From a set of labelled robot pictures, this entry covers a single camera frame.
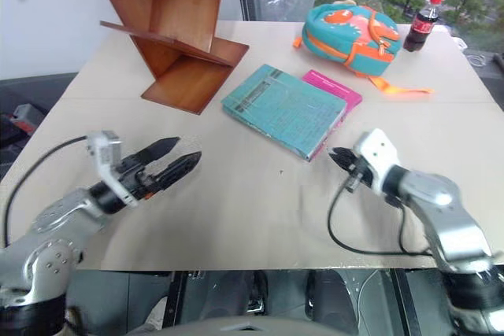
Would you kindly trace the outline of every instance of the pink book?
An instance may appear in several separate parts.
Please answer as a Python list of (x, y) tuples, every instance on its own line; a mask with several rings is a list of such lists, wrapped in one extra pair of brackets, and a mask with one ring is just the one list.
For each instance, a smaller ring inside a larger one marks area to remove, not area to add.
[(343, 86), (341, 83), (329, 79), (327, 76), (324, 76), (315, 70), (309, 70), (302, 77), (302, 80), (321, 90), (325, 90), (330, 94), (334, 94), (335, 96), (346, 101), (346, 108), (343, 111), (343, 116), (338, 122), (338, 125), (340, 125), (347, 114), (350, 113), (350, 111), (357, 105), (359, 105), (362, 101), (362, 96), (354, 90), (351, 90), (350, 88)]

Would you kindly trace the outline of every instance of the book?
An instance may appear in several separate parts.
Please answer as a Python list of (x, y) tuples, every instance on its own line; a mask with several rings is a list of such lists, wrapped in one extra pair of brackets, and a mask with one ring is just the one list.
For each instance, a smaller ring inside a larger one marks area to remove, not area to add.
[(222, 100), (230, 116), (310, 161), (347, 102), (269, 65)]
[(346, 101), (346, 108), (341, 120), (338, 125), (340, 125), (345, 117), (350, 111), (359, 105), (362, 102), (362, 96), (351, 90), (348, 87), (343, 86), (341, 83), (336, 82), (335, 80), (329, 79), (327, 76), (320, 74), (318, 71), (309, 70), (303, 77), (302, 80), (320, 88), (321, 90), (325, 90), (330, 94), (334, 94), (339, 98), (342, 98)]

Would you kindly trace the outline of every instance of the cola bottle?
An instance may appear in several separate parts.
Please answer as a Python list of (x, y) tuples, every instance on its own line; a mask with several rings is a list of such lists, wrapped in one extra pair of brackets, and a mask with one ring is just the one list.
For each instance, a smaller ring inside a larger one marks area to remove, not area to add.
[(443, 0), (430, 0), (424, 8), (422, 8), (413, 19), (409, 34), (404, 41), (404, 48), (408, 51), (420, 50), (431, 34), (434, 23), (439, 19), (439, 5)]

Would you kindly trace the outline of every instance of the teal book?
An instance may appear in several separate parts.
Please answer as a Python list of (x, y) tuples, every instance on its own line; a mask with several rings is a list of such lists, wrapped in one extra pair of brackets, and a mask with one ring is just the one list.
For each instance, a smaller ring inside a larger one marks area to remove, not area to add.
[(337, 126), (347, 102), (262, 65), (222, 105), (232, 117), (310, 161)]

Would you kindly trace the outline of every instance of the red label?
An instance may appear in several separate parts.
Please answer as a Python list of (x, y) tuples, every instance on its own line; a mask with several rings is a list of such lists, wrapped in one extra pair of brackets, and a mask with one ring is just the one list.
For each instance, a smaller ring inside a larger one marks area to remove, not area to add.
[(418, 20), (417, 18), (413, 20), (413, 24), (411, 25), (411, 29), (417, 31), (418, 33), (430, 33), (433, 27), (434, 27), (433, 23)]

